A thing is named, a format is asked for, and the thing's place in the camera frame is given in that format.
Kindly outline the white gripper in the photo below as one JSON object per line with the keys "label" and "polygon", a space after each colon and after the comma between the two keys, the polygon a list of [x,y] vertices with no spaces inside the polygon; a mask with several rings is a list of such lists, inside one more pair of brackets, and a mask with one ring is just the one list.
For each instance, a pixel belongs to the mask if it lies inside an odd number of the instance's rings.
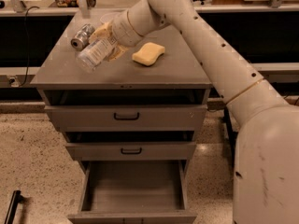
{"label": "white gripper", "polygon": [[116,15],[112,23],[106,22],[99,26],[89,37],[89,43],[91,44],[95,40],[109,38],[111,34],[114,35],[120,45],[117,45],[111,53],[106,56],[105,60],[108,62],[119,59],[128,50],[127,47],[134,47],[143,39],[143,36],[139,35],[129,22],[127,10]]}

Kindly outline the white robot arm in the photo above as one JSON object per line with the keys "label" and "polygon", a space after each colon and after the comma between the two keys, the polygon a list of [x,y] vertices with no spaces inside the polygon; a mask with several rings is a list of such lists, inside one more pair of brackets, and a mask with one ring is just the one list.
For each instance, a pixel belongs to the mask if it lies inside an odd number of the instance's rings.
{"label": "white robot arm", "polygon": [[192,0],[141,0],[95,30],[121,47],[172,24],[240,126],[235,147],[234,224],[299,224],[299,107],[195,11]]}

